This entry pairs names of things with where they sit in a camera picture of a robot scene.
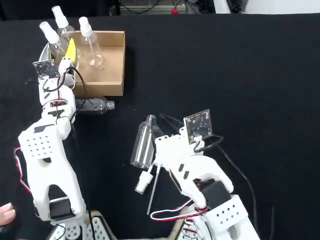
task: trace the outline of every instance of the black table surface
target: black table surface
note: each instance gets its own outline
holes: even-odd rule
[[[39,23],[0,22],[0,204],[16,205],[29,239],[44,239],[50,230],[18,187],[13,159],[18,135],[41,116],[31,64],[46,43]],[[103,116],[76,118],[82,158],[72,139],[65,149],[76,173],[87,162],[82,179],[91,207],[119,239],[166,237],[173,226],[147,217],[151,187],[134,192],[141,171],[129,160],[139,124],[148,114],[182,119],[204,109],[256,191],[261,238],[270,230],[271,206],[274,239],[319,238],[313,192],[320,166],[320,15],[122,16],[90,23],[95,30],[125,31],[124,96],[109,97],[115,110]],[[206,154],[231,178],[252,216],[246,182],[219,152]],[[184,200],[162,171],[152,209]]]

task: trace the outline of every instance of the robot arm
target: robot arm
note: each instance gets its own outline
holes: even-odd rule
[[[71,132],[76,111],[75,96],[69,87],[75,83],[73,72],[69,68],[74,65],[72,59],[74,58],[66,55],[59,64],[58,72],[64,77],[50,77],[55,67],[52,61],[45,62],[47,66],[52,64],[50,69],[45,69],[43,61],[36,63],[40,65],[41,73],[51,71],[38,79],[41,119],[18,137],[26,161],[34,206],[41,220],[51,221],[52,224],[74,221],[86,214],[77,176],[63,146],[63,140]],[[51,185],[57,185],[66,197],[49,200]]]
[[[234,190],[232,181],[214,159],[203,156],[203,151],[196,151],[203,149],[205,143],[201,135],[190,135],[190,132],[210,133],[210,118],[205,117],[209,115],[209,111],[197,113],[191,116],[191,129],[188,129],[185,119],[184,127],[179,130],[180,134],[155,139],[156,154],[153,163],[164,167],[181,194],[194,202],[188,207],[187,214],[180,215],[180,218],[188,216],[189,222],[185,221],[177,239],[194,240],[197,236],[203,240],[259,240],[240,197],[231,195]],[[201,215],[194,214],[196,209],[206,211]],[[152,219],[162,221],[153,216],[163,211],[152,213]],[[193,229],[188,236],[186,230],[190,228]]]

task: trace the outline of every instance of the bottle cap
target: bottle cap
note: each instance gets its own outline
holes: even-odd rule
[[[40,23],[39,27],[50,44],[56,44],[59,42],[60,37],[47,21]]]
[[[79,18],[79,24],[82,36],[89,37],[93,33],[88,18],[86,18],[85,16]]]
[[[62,12],[60,6],[54,6],[53,8],[51,8],[51,10],[55,17],[55,22],[58,28],[60,29],[66,28],[69,25],[69,23],[64,13]]]
[[[147,171],[142,171],[140,177],[139,177],[139,182],[135,187],[135,191],[139,194],[144,194],[147,186],[149,183],[151,183],[151,180],[154,176],[152,176],[149,172]]]
[[[106,101],[106,109],[107,110],[115,109],[115,101]]]

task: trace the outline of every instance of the clear plastic bottle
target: clear plastic bottle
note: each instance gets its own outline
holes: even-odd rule
[[[147,169],[151,166],[154,157],[154,146],[152,143],[152,121],[155,120],[154,115],[148,115],[146,120],[140,124],[130,163],[141,169]]]
[[[75,106],[79,108],[84,99],[77,97],[75,99]],[[115,109],[115,102],[108,101],[105,97],[88,98],[84,105],[79,109],[79,114],[86,115],[102,115],[109,110]]]
[[[54,59],[60,61],[61,58],[66,55],[69,42],[64,38],[60,38],[47,21],[43,21],[42,23],[40,23],[39,27],[44,33],[45,38],[49,42],[50,52],[52,56],[54,57]]]
[[[74,33],[76,32],[75,29],[71,25],[69,25],[69,22],[64,13],[62,12],[60,6],[54,6],[51,10],[53,12],[56,25],[58,26],[56,33],[60,38],[64,38],[69,42],[70,39],[73,37]],[[78,48],[78,44],[75,38],[73,38],[73,40],[75,41],[77,58],[82,58],[84,54]]]
[[[88,63],[90,66],[99,67],[103,63],[101,48],[98,42],[98,36],[92,31],[88,19],[83,16],[79,19],[81,31],[81,43],[88,48]]]

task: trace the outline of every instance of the cardboard box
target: cardboard box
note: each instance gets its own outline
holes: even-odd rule
[[[93,67],[88,64],[88,59],[79,59],[79,72],[86,84],[89,97],[100,96],[122,96],[124,94],[124,74],[125,74],[125,32],[124,31],[94,31],[98,36],[103,57],[102,65]],[[81,37],[80,31],[74,35],[75,44]],[[84,52],[89,51],[80,44],[79,49]],[[76,77],[73,89],[76,97],[85,96],[85,91],[79,76]]]

